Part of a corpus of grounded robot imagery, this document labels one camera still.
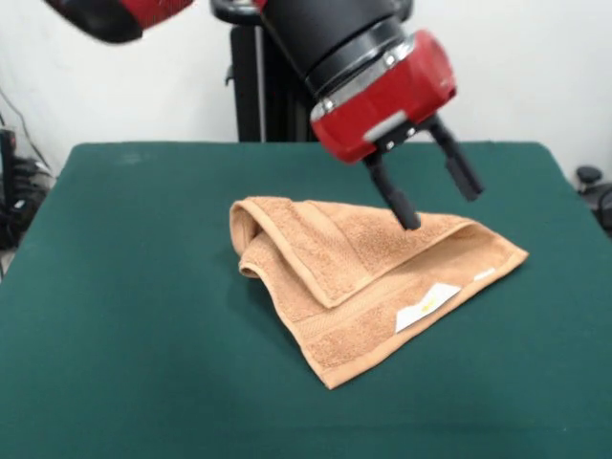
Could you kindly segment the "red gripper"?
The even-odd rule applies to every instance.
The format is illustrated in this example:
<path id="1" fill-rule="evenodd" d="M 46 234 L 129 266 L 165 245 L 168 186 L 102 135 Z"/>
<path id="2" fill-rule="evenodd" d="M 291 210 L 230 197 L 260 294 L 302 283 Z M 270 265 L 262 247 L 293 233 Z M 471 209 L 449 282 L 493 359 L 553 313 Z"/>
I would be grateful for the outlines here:
<path id="1" fill-rule="evenodd" d="M 374 153 L 376 143 L 405 122 L 416 125 L 432 116 L 427 131 L 444 152 L 448 173 L 464 198 L 475 201 L 484 192 L 482 181 L 435 115 L 456 92 L 444 47 L 433 33 L 421 29 L 320 99 L 310 123 L 319 142 L 337 159 L 353 164 L 365 157 L 369 176 L 398 223 L 404 230 L 417 230 L 420 217 L 393 185 L 383 154 Z"/>

